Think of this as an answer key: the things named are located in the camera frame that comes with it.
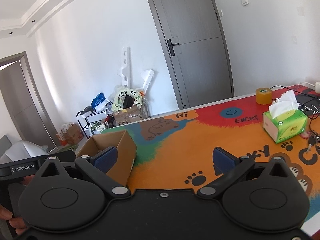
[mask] green tissue pack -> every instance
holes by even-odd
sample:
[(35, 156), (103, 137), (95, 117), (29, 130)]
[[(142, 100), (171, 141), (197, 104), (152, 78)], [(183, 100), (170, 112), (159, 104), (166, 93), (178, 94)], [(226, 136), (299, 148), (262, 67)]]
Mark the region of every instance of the green tissue pack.
[(280, 143), (302, 133), (306, 128), (307, 119), (300, 110), (287, 111), (274, 119), (268, 111), (263, 113), (263, 128), (276, 143)]

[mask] blue circle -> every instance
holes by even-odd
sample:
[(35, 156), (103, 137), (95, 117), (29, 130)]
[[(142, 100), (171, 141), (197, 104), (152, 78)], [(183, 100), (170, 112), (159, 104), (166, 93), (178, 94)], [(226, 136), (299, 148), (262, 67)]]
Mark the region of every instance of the blue circle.
[(220, 112), (220, 116), (224, 118), (235, 118), (235, 117), (241, 116), (241, 114), (242, 114), (242, 109), (237, 107), (229, 107), (229, 108), (223, 109)]

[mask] door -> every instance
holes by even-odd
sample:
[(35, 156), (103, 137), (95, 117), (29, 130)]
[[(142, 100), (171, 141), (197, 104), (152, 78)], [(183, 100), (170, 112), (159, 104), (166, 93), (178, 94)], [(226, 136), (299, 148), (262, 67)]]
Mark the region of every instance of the door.
[(22, 139), (39, 146), (47, 145), (49, 151), (54, 149), (55, 145), (29, 93), (19, 61), (0, 71), (0, 90)]
[(153, 2), (183, 108), (231, 98), (231, 72), (212, 0)]

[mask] door handle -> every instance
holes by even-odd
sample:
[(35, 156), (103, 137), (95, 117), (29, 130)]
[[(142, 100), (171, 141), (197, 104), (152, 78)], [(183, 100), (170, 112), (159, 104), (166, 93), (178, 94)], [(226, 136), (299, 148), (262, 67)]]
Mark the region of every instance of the door handle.
[(167, 43), (169, 46), (169, 51), (170, 51), (171, 57), (175, 56), (176, 54), (174, 53), (173, 46), (178, 46), (180, 44), (179, 43), (172, 44), (171, 40), (167, 40)]

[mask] tissue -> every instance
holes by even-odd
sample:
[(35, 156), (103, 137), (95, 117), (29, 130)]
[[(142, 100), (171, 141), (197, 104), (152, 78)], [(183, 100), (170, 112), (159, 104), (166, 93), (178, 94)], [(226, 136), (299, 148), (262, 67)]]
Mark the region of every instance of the tissue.
[(272, 102), (269, 106), (271, 118), (274, 119), (277, 116), (291, 110), (298, 110), (299, 103), (297, 103), (296, 96), (293, 90), (289, 90)]

